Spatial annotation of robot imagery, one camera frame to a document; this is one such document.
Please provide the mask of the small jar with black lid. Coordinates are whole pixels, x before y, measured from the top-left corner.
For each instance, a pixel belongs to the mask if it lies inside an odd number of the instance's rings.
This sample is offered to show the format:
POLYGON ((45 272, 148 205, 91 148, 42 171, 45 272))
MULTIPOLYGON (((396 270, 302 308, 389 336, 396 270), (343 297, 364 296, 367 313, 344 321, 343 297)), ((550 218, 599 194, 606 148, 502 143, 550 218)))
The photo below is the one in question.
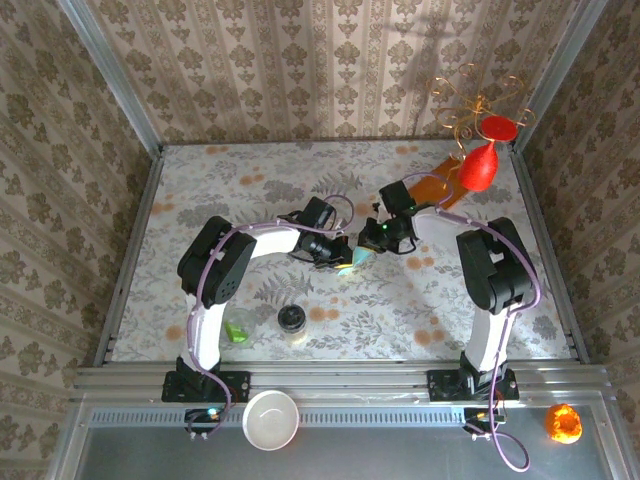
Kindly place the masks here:
POLYGON ((283 338, 290 344, 296 345, 306 339, 306 314, 299 305, 292 304, 281 308, 277 322, 283 338))

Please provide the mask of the aluminium frame post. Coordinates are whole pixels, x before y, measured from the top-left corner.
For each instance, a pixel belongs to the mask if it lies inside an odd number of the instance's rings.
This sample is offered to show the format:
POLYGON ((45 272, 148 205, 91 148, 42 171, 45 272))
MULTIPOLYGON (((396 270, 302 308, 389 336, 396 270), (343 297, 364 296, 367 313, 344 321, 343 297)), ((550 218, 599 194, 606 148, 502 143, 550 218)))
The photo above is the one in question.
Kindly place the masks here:
POLYGON ((99 69, 137 138, 153 161, 161 155, 162 141, 146 113, 139 95, 129 81, 122 62, 109 45, 86 0, 58 0, 73 29, 99 69))
POLYGON ((513 149, 522 152, 542 117, 558 93, 608 0, 579 0, 547 68, 536 85, 527 107, 536 115, 534 124, 525 127, 514 141, 513 149))

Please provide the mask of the light blue cloth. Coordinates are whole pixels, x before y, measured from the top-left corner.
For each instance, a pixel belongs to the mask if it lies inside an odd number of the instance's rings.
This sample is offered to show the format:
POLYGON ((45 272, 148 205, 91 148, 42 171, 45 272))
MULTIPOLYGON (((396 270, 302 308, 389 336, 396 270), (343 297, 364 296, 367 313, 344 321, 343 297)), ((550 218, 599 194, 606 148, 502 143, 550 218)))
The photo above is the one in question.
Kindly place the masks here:
POLYGON ((352 262, 349 265, 341 265, 338 268, 339 275, 346 275, 351 272, 355 267, 361 265, 365 262, 370 256, 374 255, 374 252, 371 252, 366 248, 366 252, 358 252, 356 247, 353 250, 352 262))

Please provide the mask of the aluminium table edge rail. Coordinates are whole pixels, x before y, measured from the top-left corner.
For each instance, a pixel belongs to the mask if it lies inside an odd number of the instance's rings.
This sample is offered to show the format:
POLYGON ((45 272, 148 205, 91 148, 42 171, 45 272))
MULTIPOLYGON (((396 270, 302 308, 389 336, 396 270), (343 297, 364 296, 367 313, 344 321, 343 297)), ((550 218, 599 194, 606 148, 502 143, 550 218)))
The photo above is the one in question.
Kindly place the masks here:
POLYGON ((160 150, 160 153, 151 162, 151 168, 140 199, 140 204, 131 230, 127 249, 123 257, 109 309, 105 316, 103 330, 91 364, 94 368, 102 367, 109 361, 113 345, 117 341, 118 332, 124 315, 131 283, 154 203, 155 194, 161 179, 163 167, 164 153, 163 150, 160 150))
POLYGON ((567 339, 570 351, 580 363, 590 364, 591 360, 586 348, 586 343, 580 331, 524 157, 514 147, 510 147, 509 158, 519 183, 532 230, 539 247, 540 257, 547 275, 549 289, 553 294, 556 309, 559 314, 559 319, 563 325, 565 338, 567 339))

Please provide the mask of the orange wooden board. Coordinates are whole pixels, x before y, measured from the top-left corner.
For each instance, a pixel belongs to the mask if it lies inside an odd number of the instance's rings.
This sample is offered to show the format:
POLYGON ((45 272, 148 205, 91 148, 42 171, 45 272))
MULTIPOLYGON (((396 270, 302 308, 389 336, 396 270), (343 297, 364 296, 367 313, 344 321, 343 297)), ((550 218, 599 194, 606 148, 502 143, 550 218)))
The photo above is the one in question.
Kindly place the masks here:
POLYGON ((432 171, 433 174, 449 182, 453 193, 450 193, 442 180, 434 177, 423 177, 408 189, 409 195, 417 204, 435 204, 437 201, 441 201, 444 209, 451 208, 468 194, 468 190, 459 183, 457 177, 459 167, 460 162, 453 157, 449 157, 432 171))

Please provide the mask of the wide aluminium extrusion rail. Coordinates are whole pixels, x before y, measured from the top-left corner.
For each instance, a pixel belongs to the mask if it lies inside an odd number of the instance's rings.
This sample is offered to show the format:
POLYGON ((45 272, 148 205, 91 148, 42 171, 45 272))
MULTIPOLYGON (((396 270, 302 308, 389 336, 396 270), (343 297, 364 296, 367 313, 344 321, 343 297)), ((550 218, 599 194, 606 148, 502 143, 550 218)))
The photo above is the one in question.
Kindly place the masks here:
MULTIPOLYGON (((250 393, 283 390, 296 399, 344 403, 351 399, 371 403, 426 403, 427 373, 455 369, 455 361, 275 361, 230 362, 221 370, 248 371, 250 393)), ((154 403, 160 399, 170 362, 111 362, 82 368, 74 395, 128 399, 154 403)), ((520 398, 532 402, 542 397, 563 399, 599 391, 610 397, 614 389, 606 369, 575 360, 512 361, 520 398)))

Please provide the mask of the orange hollow fruit shell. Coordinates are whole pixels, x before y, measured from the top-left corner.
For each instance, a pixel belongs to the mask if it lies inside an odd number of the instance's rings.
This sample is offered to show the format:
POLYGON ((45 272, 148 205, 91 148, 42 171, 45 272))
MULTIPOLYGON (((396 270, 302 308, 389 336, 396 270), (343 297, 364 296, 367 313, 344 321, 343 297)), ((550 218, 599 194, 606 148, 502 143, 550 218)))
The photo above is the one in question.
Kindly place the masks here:
POLYGON ((568 404, 556 404, 547 410, 545 429, 553 441, 564 445, 576 443, 583 433, 580 415, 568 404))

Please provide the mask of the clear glass cup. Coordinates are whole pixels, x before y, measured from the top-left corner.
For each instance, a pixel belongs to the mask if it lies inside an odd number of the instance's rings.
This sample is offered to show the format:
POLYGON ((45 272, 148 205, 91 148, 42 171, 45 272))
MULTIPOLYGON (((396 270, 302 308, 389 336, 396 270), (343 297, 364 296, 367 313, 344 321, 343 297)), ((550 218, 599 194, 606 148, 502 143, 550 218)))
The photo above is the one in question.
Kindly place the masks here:
POLYGON ((232 346, 237 347, 248 347, 255 337, 255 329, 256 329, 256 316, 249 310, 244 308, 227 308, 223 314, 222 319, 222 332, 224 334, 225 340, 231 344, 232 346), (224 330, 224 323, 229 322, 236 325, 243 326, 248 329, 250 336, 249 339, 245 343, 241 344, 233 344, 231 343, 224 330))

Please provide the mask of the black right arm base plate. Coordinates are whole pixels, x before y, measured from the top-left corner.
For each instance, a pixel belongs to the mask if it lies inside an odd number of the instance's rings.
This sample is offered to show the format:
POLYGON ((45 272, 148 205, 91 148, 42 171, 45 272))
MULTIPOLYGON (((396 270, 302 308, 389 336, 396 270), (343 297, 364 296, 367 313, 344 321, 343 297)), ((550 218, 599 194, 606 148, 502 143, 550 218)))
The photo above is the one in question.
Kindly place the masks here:
MULTIPOLYGON (((432 402, 445 401, 488 401, 491 378, 476 385, 474 377, 466 370, 438 369, 426 372, 429 399, 432 402)), ((494 388, 494 399, 518 400, 520 398, 516 376, 507 368, 499 373, 494 388)))

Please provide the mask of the white bowl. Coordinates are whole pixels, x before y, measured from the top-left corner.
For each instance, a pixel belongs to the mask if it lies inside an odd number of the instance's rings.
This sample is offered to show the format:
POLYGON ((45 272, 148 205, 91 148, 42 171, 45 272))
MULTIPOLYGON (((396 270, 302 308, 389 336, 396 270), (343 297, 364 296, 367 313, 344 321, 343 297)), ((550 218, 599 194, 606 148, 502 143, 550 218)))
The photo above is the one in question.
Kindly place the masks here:
POLYGON ((278 390, 257 394, 247 403, 242 416, 242 429, 247 441, 267 452, 287 446, 295 437, 299 424, 296 403, 278 390))

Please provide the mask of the red wine glass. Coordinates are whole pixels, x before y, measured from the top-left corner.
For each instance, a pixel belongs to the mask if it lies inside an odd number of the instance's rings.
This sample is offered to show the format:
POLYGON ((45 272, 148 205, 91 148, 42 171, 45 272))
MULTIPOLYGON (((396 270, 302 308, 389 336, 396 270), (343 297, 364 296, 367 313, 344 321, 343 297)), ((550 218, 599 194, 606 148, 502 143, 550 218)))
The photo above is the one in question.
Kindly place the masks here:
POLYGON ((518 127, 507 117, 490 115, 480 122, 476 131, 485 143, 465 155, 457 178, 466 190, 482 192, 491 186, 499 168, 496 145, 514 140, 518 127))

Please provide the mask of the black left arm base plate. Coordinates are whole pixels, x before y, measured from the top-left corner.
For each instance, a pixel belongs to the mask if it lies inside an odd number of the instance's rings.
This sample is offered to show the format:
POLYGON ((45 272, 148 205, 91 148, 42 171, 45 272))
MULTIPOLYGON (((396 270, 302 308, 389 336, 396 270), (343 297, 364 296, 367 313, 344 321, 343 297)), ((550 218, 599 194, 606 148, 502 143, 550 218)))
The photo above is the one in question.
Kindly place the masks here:
MULTIPOLYGON (((251 383, 249 372, 221 372, 219 378, 227 386, 232 403, 248 401, 251 383)), ((217 382, 206 375, 170 371, 164 378, 161 400, 165 403, 224 403, 226 394, 217 382)))

